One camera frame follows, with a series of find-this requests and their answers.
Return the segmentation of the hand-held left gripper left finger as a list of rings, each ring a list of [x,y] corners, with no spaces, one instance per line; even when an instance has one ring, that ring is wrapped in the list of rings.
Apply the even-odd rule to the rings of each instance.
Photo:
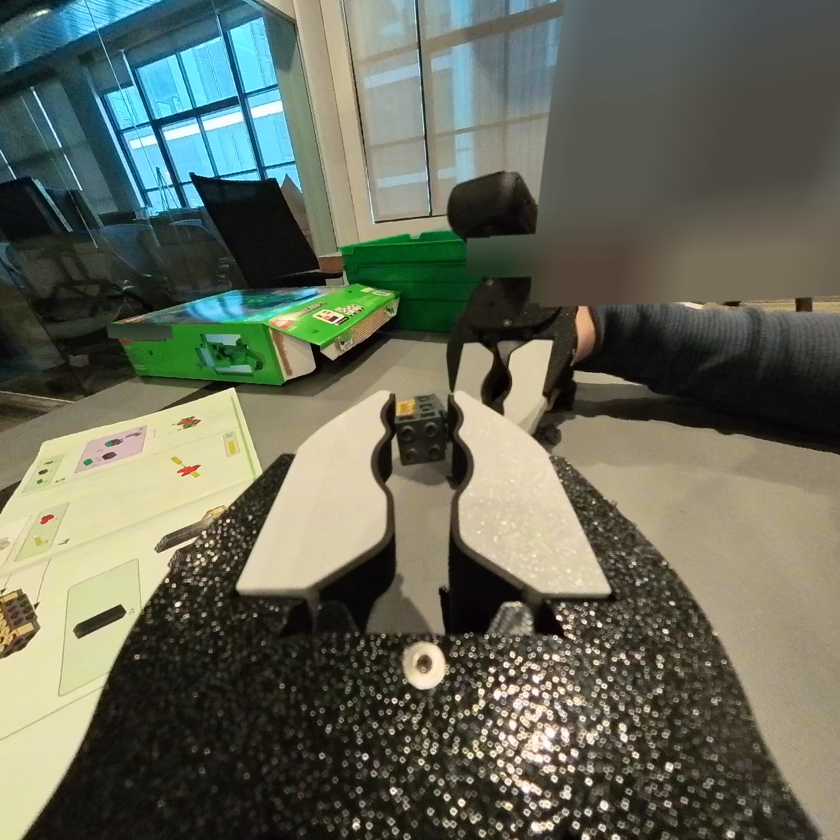
[[[236,584],[242,596],[344,604],[370,614],[396,572],[396,398],[379,391],[298,449]]]

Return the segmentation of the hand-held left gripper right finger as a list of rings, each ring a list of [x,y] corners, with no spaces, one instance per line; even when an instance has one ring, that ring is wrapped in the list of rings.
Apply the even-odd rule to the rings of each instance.
[[[548,452],[464,391],[449,397],[448,415],[456,483],[449,611],[609,599],[612,587]]]

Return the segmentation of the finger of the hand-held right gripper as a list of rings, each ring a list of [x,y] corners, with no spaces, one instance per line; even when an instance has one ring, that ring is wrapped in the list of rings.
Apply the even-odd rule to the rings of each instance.
[[[550,339],[505,341],[501,359],[507,366],[507,390],[501,398],[503,416],[520,428],[538,427],[547,410],[543,393],[553,342]]]
[[[480,400],[484,405],[502,405],[511,390],[512,376],[509,360],[515,344],[481,344],[490,352],[490,368],[480,387]]]

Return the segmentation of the black brick assembly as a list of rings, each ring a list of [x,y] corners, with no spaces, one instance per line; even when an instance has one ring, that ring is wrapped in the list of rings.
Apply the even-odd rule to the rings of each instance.
[[[448,446],[445,406],[435,394],[397,399],[395,439],[405,467],[444,461]]]

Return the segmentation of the person's right forearm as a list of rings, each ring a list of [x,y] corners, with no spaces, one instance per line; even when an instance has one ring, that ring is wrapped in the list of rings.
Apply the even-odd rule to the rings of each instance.
[[[589,307],[600,340],[576,369],[838,448],[837,312]]]

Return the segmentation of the grey desk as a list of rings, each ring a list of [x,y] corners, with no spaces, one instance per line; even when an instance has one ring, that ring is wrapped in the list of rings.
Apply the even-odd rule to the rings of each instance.
[[[374,392],[447,391],[445,346],[407,333],[337,372],[237,390],[267,468]],[[604,374],[579,373],[553,452],[661,552],[707,614],[763,738],[824,838],[838,838],[838,444],[737,423]],[[197,399],[201,383],[130,380],[2,434],[6,498],[42,443]],[[405,469],[396,580],[371,629],[442,631],[449,489],[440,465]]]

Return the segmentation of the person's right hand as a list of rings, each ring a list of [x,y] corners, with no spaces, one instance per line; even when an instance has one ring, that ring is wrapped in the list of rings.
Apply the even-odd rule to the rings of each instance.
[[[596,351],[599,344],[599,323],[590,307],[578,307],[575,314],[574,367],[581,366]]]

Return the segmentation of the window with blinds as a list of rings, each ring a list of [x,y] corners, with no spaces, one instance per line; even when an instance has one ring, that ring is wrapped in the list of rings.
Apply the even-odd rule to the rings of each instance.
[[[342,2],[376,224],[515,172],[539,198],[563,2]]]

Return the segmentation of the green plastic crates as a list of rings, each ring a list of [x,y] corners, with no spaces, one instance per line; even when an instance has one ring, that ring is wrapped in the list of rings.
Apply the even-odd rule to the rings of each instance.
[[[466,273],[466,242],[449,229],[339,248],[348,282],[398,292],[397,329],[451,333],[482,276]]]

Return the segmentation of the green toy set box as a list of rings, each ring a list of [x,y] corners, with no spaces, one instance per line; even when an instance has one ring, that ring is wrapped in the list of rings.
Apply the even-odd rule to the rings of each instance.
[[[231,290],[116,321],[141,376],[284,385],[336,361],[393,320],[400,293],[340,287]]]

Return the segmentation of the building instruction booklet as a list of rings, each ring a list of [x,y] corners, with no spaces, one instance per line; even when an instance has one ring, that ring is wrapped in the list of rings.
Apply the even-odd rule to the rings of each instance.
[[[42,444],[2,510],[2,739],[99,692],[173,553],[260,472],[234,388]]]

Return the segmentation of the black office chair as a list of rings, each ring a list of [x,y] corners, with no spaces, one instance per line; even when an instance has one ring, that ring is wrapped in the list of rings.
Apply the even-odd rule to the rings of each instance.
[[[250,288],[322,287],[343,278],[320,267],[277,180],[190,178]]]

